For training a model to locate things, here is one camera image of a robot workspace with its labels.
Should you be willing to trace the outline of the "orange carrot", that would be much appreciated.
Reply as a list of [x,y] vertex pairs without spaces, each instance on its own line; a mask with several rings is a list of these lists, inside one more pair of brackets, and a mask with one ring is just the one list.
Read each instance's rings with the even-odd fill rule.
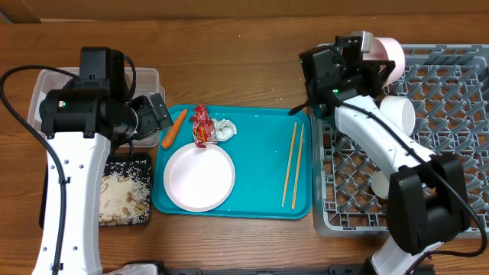
[[184,110],[181,111],[181,113],[179,113],[178,117],[176,118],[176,121],[173,123],[173,126],[168,130],[168,132],[165,134],[161,142],[161,147],[163,149],[169,149],[173,145],[181,129],[181,126],[186,119],[187,114],[188,114],[187,108],[185,108]]

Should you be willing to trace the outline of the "pink white bowl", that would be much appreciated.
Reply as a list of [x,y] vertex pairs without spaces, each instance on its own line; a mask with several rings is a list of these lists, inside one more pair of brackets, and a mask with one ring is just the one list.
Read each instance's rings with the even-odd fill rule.
[[383,88],[396,82],[404,73],[406,61],[400,43],[390,37],[373,37],[371,51],[363,54],[364,60],[394,61],[395,67],[388,76]]

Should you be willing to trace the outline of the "red snack wrapper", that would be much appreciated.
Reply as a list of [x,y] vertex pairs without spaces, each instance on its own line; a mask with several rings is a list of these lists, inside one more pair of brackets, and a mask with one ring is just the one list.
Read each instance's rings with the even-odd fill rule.
[[194,108],[194,115],[190,117],[193,123],[194,143],[198,148],[206,148],[207,144],[217,144],[215,125],[209,116],[209,111],[204,104],[198,104]]

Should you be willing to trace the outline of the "pale green bowl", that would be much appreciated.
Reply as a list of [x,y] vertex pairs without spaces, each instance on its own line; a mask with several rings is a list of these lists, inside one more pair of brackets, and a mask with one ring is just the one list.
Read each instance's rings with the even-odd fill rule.
[[405,135],[413,133],[416,113],[407,97],[387,95],[381,101],[380,110]]

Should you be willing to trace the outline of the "large white plate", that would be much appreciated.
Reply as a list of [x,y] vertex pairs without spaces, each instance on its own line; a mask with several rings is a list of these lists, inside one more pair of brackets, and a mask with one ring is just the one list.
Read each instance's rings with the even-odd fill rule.
[[164,188],[173,204],[188,212],[220,206],[235,184],[235,166],[219,146],[187,144],[176,150],[164,169]]

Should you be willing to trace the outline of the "wooden chopstick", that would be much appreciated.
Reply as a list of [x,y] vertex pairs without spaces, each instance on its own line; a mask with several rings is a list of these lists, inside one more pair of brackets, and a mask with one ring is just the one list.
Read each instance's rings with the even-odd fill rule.
[[290,151],[289,151],[288,161],[287,161],[287,170],[286,170],[286,175],[285,175],[285,180],[284,180],[284,185],[283,185],[283,195],[282,195],[282,202],[281,202],[282,208],[285,205],[285,201],[286,201],[286,197],[287,197],[287,188],[288,188],[288,182],[289,182],[289,177],[290,177],[290,166],[291,166],[291,161],[292,161],[292,156],[293,156],[293,148],[294,148],[294,144],[295,144],[296,129],[297,129],[297,122],[294,122],[293,133],[292,133],[291,142],[290,142]]

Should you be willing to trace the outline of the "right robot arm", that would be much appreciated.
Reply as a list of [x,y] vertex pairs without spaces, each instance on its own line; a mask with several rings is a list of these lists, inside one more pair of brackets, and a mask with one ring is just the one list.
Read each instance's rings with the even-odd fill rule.
[[363,266],[365,274],[411,274],[475,218],[465,174],[453,154],[415,142],[416,113],[399,96],[375,99],[406,65],[393,38],[357,32],[299,55],[307,105],[356,142],[378,167],[371,188],[387,200],[389,236]]

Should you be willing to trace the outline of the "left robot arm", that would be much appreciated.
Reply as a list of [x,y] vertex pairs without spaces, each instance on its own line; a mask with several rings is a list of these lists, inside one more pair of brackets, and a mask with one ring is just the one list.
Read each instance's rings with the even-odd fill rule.
[[173,125],[161,94],[134,96],[128,56],[84,47],[69,88],[40,103],[39,134],[47,144],[44,226],[35,274],[101,274],[99,207],[110,152]]

